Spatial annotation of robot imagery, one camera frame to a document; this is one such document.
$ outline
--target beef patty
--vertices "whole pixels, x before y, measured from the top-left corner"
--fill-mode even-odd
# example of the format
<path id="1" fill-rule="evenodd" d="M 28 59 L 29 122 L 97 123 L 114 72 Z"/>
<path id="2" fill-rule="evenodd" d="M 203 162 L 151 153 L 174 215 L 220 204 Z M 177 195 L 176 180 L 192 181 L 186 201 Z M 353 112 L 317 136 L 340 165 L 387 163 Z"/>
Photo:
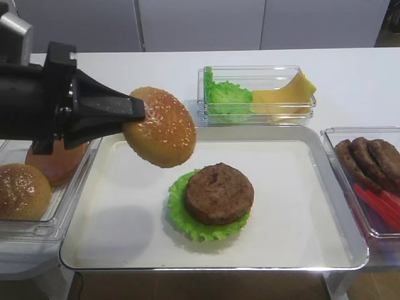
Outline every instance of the beef patty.
<path id="1" fill-rule="evenodd" d="M 186 210 L 205 225 L 237 221 L 253 200 L 254 189 L 247 177 L 223 163 L 205 167 L 186 186 Z"/>
<path id="2" fill-rule="evenodd" d="M 353 158 L 351 149 L 351 141 L 346 139 L 341 141 L 335 147 L 337 158 L 340 163 L 346 169 L 348 173 L 354 178 L 354 180 L 360 183 L 364 188 L 370 189 L 372 192 L 380 194 L 382 187 L 369 179 L 357 166 L 356 161 Z"/>
<path id="3" fill-rule="evenodd" d="M 368 149 L 378 161 L 386 176 L 400 187 L 400 154 L 390 142 L 375 139 L 368 142 Z"/>
<path id="4" fill-rule="evenodd" d="M 367 174 L 373 181 L 377 182 L 383 189 L 394 192 L 397 186 L 393 180 L 388 178 L 382 169 L 375 162 L 368 151 L 368 140 L 365 137 L 358 137 L 351 143 L 354 153 L 354 160 L 359 168 Z"/>

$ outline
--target white countertop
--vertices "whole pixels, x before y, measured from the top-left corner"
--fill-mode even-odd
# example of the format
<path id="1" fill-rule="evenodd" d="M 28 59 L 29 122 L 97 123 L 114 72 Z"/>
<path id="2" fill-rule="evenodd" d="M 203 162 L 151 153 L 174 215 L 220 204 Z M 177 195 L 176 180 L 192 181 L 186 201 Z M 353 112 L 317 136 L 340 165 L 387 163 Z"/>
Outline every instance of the white countertop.
<path id="1" fill-rule="evenodd" d="M 400 48 L 84 53 L 78 55 L 78 67 L 122 93 L 154 86 L 185 101 L 197 99 L 198 69 L 204 66 L 295 64 L 317 87 L 317 107 L 308 126 L 319 132 L 336 126 L 400 126 L 399 55 Z M 43 54 L 32 55 L 33 63 L 43 60 Z M 17 258 L 9 265 L 8 259 L 1 258 L 7 257 L 10 244 L 0 248 L 4 248 L 0 249 L 0 275 L 7 276 L 14 273 Z M 43 251 L 46 258 L 38 259 L 37 266 L 27 262 L 27 255 L 35 260 Z M 18 271 L 24 277 L 22 273 L 55 257 L 54 246 L 29 247 L 21 253 L 26 270 Z"/>

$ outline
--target cheese slice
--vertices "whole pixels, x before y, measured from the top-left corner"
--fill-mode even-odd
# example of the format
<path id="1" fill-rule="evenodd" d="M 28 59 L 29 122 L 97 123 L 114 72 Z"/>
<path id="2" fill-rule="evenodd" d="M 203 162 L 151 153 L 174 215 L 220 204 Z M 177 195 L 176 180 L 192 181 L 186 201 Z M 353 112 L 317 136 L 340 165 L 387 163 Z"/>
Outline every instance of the cheese slice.
<path id="1" fill-rule="evenodd" d="M 281 89 L 253 91 L 252 103 L 256 114 L 296 114 L 308 113 L 310 107 L 279 107 L 278 104 L 311 103 L 311 97 L 317 88 L 298 72 L 293 79 Z"/>

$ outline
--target sesame seed bun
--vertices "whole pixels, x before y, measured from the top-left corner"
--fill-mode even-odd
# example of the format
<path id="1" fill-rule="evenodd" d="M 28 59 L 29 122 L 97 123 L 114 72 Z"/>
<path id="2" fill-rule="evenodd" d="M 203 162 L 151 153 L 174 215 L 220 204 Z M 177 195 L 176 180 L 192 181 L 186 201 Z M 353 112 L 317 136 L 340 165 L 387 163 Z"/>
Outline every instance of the sesame seed bun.
<path id="1" fill-rule="evenodd" d="M 54 141 L 50 155 L 33 155 L 32 146 L 26 154 L 25 164 L 38 168 L 47 178 L 50 186 L 61 186 L 72 179 L 85 155 L 89 143 L 65 150 L 64 140 Z"/>
<path id="2" fill-rule="evenodd" d="M 0 219 L 39 220 L 50 199 L 50 184 L 35 167 L 0 166 Z"/>
<path id="3" fill-rule="evenodd" d="M 194 151 L 196 129 L 185 107 L 173 95 L 154 87 L 141 87 L 131 96 L 143 100 L 146 118 L 124 124 L 128 144 L 143 159 L 162 168 L 187 161 Z"/>

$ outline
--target green lettuce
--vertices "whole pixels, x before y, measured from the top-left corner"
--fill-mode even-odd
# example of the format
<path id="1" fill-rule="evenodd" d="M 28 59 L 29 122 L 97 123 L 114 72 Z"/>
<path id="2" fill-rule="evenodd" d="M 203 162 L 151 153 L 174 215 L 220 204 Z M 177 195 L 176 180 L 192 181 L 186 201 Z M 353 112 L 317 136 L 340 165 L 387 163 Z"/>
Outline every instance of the green lettuce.
<path id="1" fill-rule="evenodd" d="M 209 114 L 215 121 L 224 123 L 241 123 L 254 114 L 251 109 L 253 100 L 251 91 L 229 81 L 215 83 L 211 67 L 204 73 L 204 87 Z"/>
<path id="2" fill-rule="evenodd" d="M 250 213 L 247 212 L 239 220 L 227 225 L 204 225 L 186 211 L 184 207 L 186 185 L 189 180 L 200 170 L 182 175 L 169 189 L 169 216 L 179 229 L 188 233 L 194 241 L 214 241 L 227 239 L 230 234 L 238 233 L 246 225 Z"/>

